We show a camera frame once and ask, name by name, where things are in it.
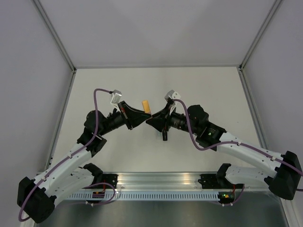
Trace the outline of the orange pen cap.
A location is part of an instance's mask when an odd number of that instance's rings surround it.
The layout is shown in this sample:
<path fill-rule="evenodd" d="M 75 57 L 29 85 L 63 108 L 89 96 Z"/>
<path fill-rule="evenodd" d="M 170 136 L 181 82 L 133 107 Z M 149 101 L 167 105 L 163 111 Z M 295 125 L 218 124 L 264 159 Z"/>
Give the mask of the orange pen cap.
<path fill-rule="evenodd" d="M 143 106 L 143 110 L 144 110 L 145 113 L 151 114 L 151 109 L 150 109 L 150 106 L 149 106 L 149 102 L 147 100 L 142 101 L 142 106 Z"/>

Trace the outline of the dark green marker pen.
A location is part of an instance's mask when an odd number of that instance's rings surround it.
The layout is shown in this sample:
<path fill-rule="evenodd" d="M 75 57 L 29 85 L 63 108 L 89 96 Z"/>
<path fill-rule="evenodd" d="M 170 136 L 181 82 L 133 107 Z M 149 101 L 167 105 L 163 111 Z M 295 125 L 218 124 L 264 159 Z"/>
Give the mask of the dark green marker pen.
<path fill-rule="evenodd" d="M 168 140 L 168 131 L 167 130 L 163 130 L 162 131 L 162 140 L 163 141 L 167 141 Z"/>

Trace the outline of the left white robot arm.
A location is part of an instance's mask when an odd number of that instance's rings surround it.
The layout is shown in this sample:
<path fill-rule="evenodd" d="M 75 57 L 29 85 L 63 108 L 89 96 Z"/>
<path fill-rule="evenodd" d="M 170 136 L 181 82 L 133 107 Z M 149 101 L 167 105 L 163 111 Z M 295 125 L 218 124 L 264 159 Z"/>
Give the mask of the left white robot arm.
<path fill-rule="evenodd" d="M 138 110 L 125 101 L 114 103 L 115 109 L 108 116 L 98 109 L 90 111 L 83 133 L 67 155 L 36 177 L 24 177 L 19 182 L 19 221 L 32 219 L 37 224 L 42 223 L 69 195 L 87 186 L 100 187 L 103 172 L 89 160 L 106 144 L 103 135 L 124 125 L 132 130 L 151 118 L 148 101 L 144 100 L 142 105 L 143 110 Z"/>

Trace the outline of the light green pen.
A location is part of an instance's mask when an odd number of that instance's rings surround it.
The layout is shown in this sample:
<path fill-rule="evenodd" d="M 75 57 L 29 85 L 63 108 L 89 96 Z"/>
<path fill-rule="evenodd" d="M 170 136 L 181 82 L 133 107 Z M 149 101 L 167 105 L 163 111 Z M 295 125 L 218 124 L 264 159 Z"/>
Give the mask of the light green pen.
<path fill-rule="evenodd" d="M 156 132 L 155 133 L 155 136 L 156 136 L 156 139 L 158 139 L 158 140 L 162 140 L 162 133 L 161 132 Z"/>

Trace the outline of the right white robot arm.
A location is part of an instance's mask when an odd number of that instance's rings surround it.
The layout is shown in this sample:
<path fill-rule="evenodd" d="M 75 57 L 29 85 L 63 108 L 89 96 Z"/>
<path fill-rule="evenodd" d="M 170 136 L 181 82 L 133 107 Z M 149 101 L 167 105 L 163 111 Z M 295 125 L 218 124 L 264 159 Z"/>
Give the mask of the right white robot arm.
<path fill-rule="evenodd" d="M 184 113 L 177 113 L 173 102 L 153 114 L 147 124 L 162 132 L 164 141 L 168 131 L 175 128 L 188 132 L 194 146 L 200 150 L 208 149 L 238 158 L 252 167 L 243 168 L 232 164 L 222 164 L 216 173 L 216 183 L 225 188 L 232 184 L 265 187 L 276 196 L 293 200 L 298 191 L 303 171 L 298 156 L 287 151 L 284 154 L 257 148 L 246 144 L 226 129 L 209 121 L 209 115 L 200 105 L 184 108 Z"/>

